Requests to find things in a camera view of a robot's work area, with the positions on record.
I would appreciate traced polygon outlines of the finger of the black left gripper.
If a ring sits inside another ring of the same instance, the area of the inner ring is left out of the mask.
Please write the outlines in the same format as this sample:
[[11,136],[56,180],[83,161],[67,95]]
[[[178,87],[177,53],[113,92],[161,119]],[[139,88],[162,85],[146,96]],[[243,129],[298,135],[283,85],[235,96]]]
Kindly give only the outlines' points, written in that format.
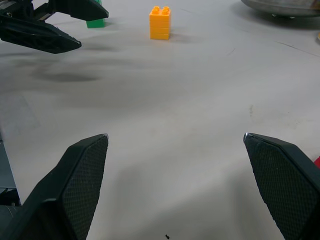
[[109,17],[109,12],[96,0],[49,0],[48,4],[55,13],[63,13],[84,21]]
[[0,16],[0,39],[51,54],[70,52],[82,46],[80,41],[51,24],[5,15]]

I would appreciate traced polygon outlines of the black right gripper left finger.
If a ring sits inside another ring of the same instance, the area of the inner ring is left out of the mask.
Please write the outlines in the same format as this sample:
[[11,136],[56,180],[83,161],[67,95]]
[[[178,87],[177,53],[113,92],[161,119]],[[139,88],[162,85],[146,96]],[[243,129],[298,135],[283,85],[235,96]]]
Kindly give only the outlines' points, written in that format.
[[85,240],[97,208],[109,138],[69,146],[22,206],[1,208],[2,240]]

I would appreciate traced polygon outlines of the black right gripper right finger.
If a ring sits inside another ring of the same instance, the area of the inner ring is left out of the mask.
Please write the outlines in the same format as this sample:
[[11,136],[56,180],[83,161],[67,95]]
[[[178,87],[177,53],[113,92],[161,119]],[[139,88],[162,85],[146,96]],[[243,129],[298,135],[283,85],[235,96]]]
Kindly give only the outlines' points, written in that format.
[[255,181],[286,240],[320,238],[320,169],[296,145],[246,133],[243,137]]

